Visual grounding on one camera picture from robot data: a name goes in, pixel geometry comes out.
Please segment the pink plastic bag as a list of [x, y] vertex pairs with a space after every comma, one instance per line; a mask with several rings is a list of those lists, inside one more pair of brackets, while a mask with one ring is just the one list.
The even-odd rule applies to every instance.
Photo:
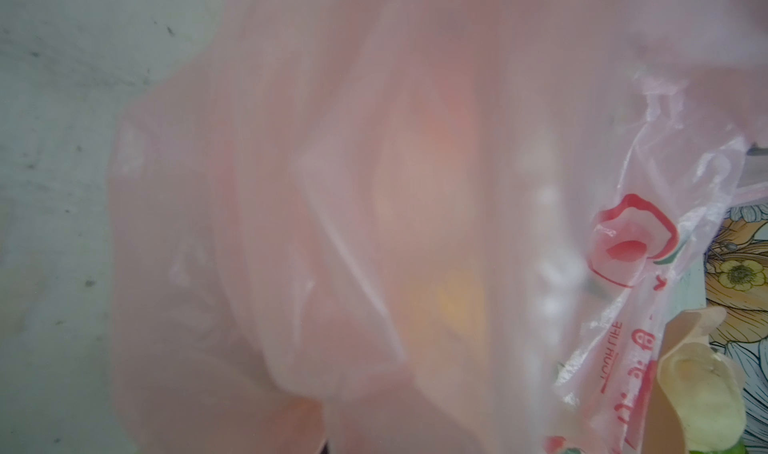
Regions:
[[641, 453], [767, 291], [767, 0], [225, 0], [108, 181], [139, 452]]

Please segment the pink flower-shaped plate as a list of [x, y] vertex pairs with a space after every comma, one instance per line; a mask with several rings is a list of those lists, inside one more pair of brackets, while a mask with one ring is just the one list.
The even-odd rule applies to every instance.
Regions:
[[656, 378], [645, 417], [642, 454], [689, 453], [683, 423], [661, 384], [662, 368], [668, 358], [689, 343], [707, 344], [709, 335], [726, 317], [723, 307], [710, 306], [681, 311], [665, 327]]

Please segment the beige fake garlic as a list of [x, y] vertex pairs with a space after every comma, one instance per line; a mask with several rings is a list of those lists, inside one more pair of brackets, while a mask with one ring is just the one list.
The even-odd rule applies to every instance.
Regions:
[[725, 357], [708, 345], [680, 347], [662, 368], [661, 384], [679, 415], [690, 451], [726, 449], [746, 428], [742, 385]]

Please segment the green fake lime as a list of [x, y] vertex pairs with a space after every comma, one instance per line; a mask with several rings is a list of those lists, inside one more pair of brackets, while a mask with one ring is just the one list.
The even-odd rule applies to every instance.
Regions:
[[690, 454], [748, 454], [748, 450], [742, 440], [734, 445], [720, 450], [712, 451], [691, 451]]

